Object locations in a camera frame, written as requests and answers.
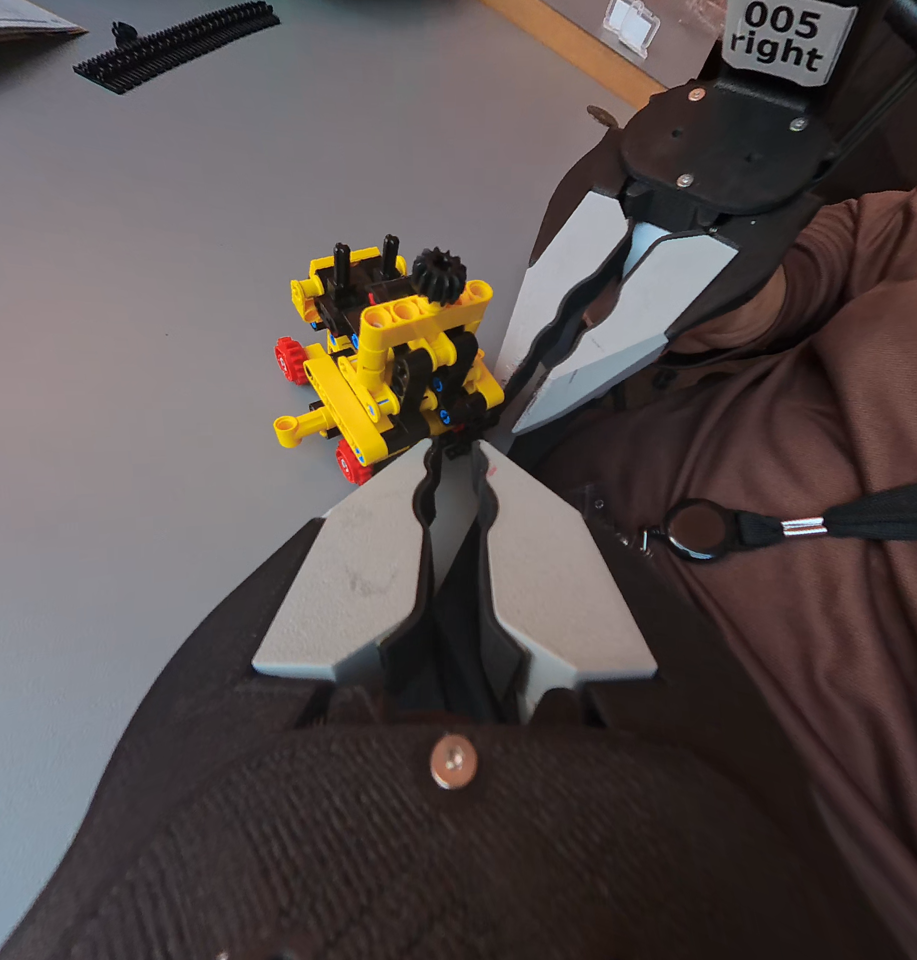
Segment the grey paper booklet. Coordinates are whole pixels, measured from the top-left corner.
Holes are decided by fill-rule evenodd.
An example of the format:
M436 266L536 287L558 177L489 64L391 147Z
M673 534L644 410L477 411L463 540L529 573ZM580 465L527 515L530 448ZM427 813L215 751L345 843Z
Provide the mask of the grey paper booklet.
M78 36L88 30L30 1L0 1L0 43L39 36Z

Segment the yellow lego vehicle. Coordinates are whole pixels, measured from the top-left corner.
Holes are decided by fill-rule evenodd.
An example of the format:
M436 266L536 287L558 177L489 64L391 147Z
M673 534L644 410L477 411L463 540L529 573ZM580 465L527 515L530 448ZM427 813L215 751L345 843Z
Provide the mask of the yellow lego vehicle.
M291 296L325 342L276 343L286 378L316 393L308 412L274 421L285 449L335 438L341 472L361 486L421 441L444 438L460 455L497 422L504 390L478 337L493 288L470 279L450 249L426 247L407 262L392 233L381 246L337 243Z

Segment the person's brown shirt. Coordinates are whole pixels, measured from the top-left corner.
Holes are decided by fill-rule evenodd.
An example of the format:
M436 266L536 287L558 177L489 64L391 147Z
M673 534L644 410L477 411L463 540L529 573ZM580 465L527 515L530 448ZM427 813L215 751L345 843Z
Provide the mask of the person's brown shirt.
M625 532L685 498L783 518L917 482L917 323L797 351L630 412L587 413L537 470ZM917 958L917 542L805 538L665 578L717 623L804 754L835 836Z

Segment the person's right forearm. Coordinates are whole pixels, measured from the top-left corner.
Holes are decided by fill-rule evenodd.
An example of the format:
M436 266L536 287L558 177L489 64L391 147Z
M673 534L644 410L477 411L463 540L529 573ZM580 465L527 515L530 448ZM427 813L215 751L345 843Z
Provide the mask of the person's right forearm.
M829 323L917 323L917 185L824 207L782 262L785 298L769 343L788 348Z

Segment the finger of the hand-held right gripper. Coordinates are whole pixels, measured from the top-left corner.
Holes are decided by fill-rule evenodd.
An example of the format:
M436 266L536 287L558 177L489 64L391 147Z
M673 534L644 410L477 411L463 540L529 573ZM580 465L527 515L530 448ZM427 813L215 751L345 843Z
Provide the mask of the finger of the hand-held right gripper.
M608 282L607 264L629 232L620 200L590 192L525 273L495 363L506 391L519 390L534 371L561 357L588 305Z
M654 228L633 269L624 264L636 227L616 258L608 282L591 301L574 335L561 343L554 363L534 363L533 374L510 391L510 433L521 437L597 398L658 358L667 330L731 260L737 248L706 233L669 233Z

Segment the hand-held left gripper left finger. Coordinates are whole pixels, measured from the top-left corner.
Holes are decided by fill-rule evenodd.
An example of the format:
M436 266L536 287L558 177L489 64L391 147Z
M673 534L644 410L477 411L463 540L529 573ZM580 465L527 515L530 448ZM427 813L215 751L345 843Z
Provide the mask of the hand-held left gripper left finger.
M380 684L434 571L437 444L426 438L324 517L252 658L263 676Z

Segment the black badge reel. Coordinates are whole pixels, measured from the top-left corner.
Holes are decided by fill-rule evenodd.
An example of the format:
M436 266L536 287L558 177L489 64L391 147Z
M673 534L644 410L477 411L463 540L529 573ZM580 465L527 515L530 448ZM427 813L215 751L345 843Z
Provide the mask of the black badge reel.
M720 560L740 549L736 514L705 498L681 500L661 522L642 529L641 549L647 553L655 544L688 562Z

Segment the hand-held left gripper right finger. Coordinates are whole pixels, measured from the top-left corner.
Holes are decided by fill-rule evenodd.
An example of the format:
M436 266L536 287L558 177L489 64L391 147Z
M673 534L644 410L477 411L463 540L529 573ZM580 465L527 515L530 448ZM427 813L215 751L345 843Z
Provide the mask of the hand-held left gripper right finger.
M481 658L500 707L525 722L551 690L654 678L583 514L485 440L477 495Z

